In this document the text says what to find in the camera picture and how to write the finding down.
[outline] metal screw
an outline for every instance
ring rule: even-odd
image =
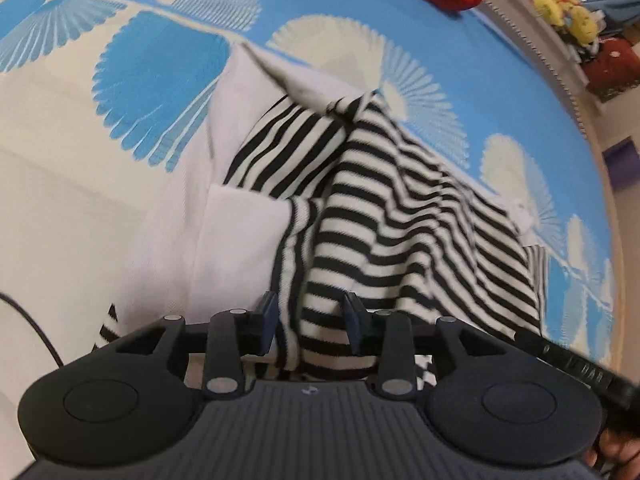
[[[389,395],[402,396],[410,393],[414,386],[404,379],[389,379],[382,383],[382,389]]]
[[[215,377],[207,381],[207,390],[215,394],[231,394],[238,389],[238,382],[231,377]]]

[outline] purple object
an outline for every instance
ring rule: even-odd
[[[640,156],[631,137],[611,146],[602,155],[613,191],[624,189],[640,178]]]

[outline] blue patterned bedsheet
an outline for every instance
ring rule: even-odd
[[[473,12],[423,0],[0,0],[0,87],[73,42],[91,54],[108,27],[93,81],[78,86],[123,156],[171,171],[244,39],[380,89],[417,136],[529,210],[551,254],[547,334],[609,360],[609,227],[590,149],[543,79]]]

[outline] finger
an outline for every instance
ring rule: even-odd
[[[615,433],[611,430],[604,430],[598,441],[600,452],[607,460],[622,462],[618,459],[624,445],[629,442],[632,437],[626,433]]]
[[[640,456],[632,459],[624,467],[616,471],[613,480],[636,480],[640,476]]]
[[[626,464],[627,462],[640,463],[640,438],[630,438],[620,449],[618,462]]]
[[[598,452],[595,449],[590,449],[584,454],[584,461],[589,467],[596,465],[598,459]]]

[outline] bed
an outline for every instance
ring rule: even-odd
[[[90,350],[142,214],[239,41],[379,89],[451,164],[518,200],[550,255],[545,333],[610,362],[600,176],[571,100],[491,6],[453,16],[423,0],[0,0],[0,288],[64,361]],[[0,391],[15,403],[52,363],[20,319],[0,316],[15,348]]]

